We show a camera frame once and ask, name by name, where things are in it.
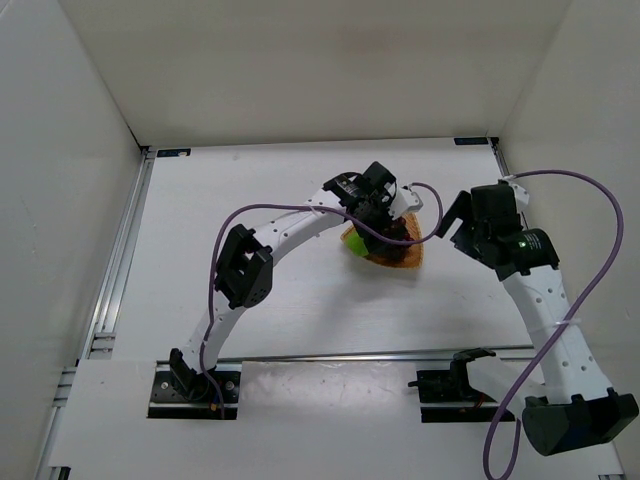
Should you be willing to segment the green fake apple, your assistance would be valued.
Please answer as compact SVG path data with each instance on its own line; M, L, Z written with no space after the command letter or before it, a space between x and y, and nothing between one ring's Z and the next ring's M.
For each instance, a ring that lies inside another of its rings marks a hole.
M355 232L352 232L344 239L345 246L357 257L367 257L369 250L364 240Z

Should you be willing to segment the red fake grape bunch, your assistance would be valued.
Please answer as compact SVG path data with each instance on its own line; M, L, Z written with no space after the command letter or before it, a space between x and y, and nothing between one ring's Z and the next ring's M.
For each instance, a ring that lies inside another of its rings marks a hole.
M406 220L404 217L393 220L391 224L382 231L382 235L395 241L408 242L413 240L406 226ZM409 246L387 243L382 250L382 258L391 263L399 263L406 258L408 251Z

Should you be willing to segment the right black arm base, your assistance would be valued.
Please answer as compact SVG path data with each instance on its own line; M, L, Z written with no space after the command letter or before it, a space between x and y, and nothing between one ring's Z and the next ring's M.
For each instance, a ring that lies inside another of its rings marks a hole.
M497 412L497 401L469 384L467 365L496 357L486 348L463 350L453 355L449 368L423 369L407 386L416 389L423 424L487 423Z

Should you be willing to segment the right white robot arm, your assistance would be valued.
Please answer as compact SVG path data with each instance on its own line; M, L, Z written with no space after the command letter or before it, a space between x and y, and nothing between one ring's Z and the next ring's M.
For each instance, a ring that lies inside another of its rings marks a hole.
M559 258L541 229L525 229L524 189L511 181L462 191L437 231L443 237L454 221L454 247L492 269L515 303L542 359L540 383L521 379L493 351L477 348L454 355L453 384L468 396L477 391L509 403L531 446L551 456L612 441L639 415L630 394L617 393L598 366L570 304Z

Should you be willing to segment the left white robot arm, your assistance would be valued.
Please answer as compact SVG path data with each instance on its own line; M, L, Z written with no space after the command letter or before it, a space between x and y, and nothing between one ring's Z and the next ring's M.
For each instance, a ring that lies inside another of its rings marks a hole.
M213 372L239 318L270 294L274 269L305 242L350 222L369 254L402 259L411 236L405 214L420 205L413 191L378 162L364 172L326 181L301 205L279 206L281 216L249 228L232 213L214 243L207 306L186 345L169 355L172 385L188 401L224 400Z

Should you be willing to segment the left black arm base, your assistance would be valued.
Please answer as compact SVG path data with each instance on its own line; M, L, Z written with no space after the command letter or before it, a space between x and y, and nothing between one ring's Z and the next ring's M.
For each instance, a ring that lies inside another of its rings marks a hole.
M210 371L222 393L224 409L212 383L198 375L195 389L187 393L167 362L156 365L149 395L147 417L171 420L236 420L240 397L242 365L222 363Z

